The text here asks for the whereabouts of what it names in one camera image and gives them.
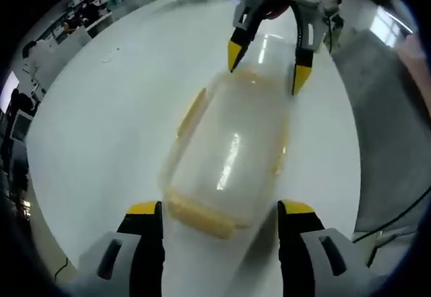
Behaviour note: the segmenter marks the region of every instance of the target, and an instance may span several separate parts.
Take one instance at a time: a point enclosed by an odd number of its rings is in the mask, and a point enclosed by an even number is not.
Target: black cable
[[[384,241],[383,243],[380,243],[379,245],[376,245],[373,250],[371,251],[371,256],[366,264],[366,266],[369,268],[371,267],[372,263],[374,262],[374,259],[376,258],[376,254],[377,254],[377,250],[379,250],[379,248],[383,248],[385,245],[393,242],[394,240],[402,237],[402,236],[407,236],[407,235],[412,235],[415,232],[409,232],[409,233],[400,233],[400,234],[394,234],[392,236],[390,236],[386,241]]]
[[[353,243],[357,243],[361,240],[364,240],[365,238],[368,238],[369,236],[373,235],[374,233],[377,233],[385,228],[387,228],[388,226],[394,224],[396,221],[398,221],[399,219],[401,219],[405,214],[407,214],[409,211],[411,211],[418,203],[420,203],[421,200],[423,200],[425,198],[426,195],[428,195],[431,191],[431,187],[429,187],[425,193],[423,193],[422,195],[420,195],[420,197],[418,199],[416,199],[405,211],[403,211],[401,214],[399,214],[396,218],[390,220],[389,222],[383,224],[382,226],[379,226],[377,229],[364,234],[362,236],[360,236],[359,238],[353,240]]]
[[[329,26],[329,53],[332,52],[332,27],[331,18],[328,16],[328,26]]]
[[[62,266],[60,269],[57,270],[57,272],[54,274],[54,281],[57,281],[57,276],[60,273],[61,270],[63,270],[64,268],[67,267],[67,265],[69,264],[69,258],[66,258],[66,264],[64,266]]]

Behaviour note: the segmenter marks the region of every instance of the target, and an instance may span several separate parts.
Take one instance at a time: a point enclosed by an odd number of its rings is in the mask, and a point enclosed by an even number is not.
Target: white table
[[[197,92],[227,69],[237,3],[155,1],[97,35],[51,86],[28,134],[28,159],[44,218],[73,264],[117,229],[131,205],[161,199],[158,175],[178,124]],[[294,43],[293,13],[259,32]],[[325,47],[290,119],[276,199],[306,202],[326,227],[350,236],[360,198],[358,137]],[[275,244],[258,268],[247,267],[233,294],[282,296]],[[205,284],[196,283],[208,292]]]

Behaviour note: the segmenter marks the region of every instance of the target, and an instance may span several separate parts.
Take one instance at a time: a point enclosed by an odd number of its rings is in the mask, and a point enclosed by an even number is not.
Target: computer monitor
[[[24,142],[32,121],[33,117],[31,115],[19,110],[13,122],[10,138]]]

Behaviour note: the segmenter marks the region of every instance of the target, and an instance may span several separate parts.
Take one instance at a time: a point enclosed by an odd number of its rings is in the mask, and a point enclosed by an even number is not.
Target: gray floor
[[[354,111],[362,184],[356,230],[397,216],[431,184],[431,129],[416,85],[393,49],[363,31],[333,55]],[[394,227],[418,222],[423,201]]]

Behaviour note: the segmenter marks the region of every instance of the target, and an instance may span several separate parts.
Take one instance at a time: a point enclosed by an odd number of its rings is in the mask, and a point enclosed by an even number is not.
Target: plastic food container
[[[256,71],[243,65],[198,93],[160,176],[170,217],[216,238],[263,221],[286,152],[286,85]]]

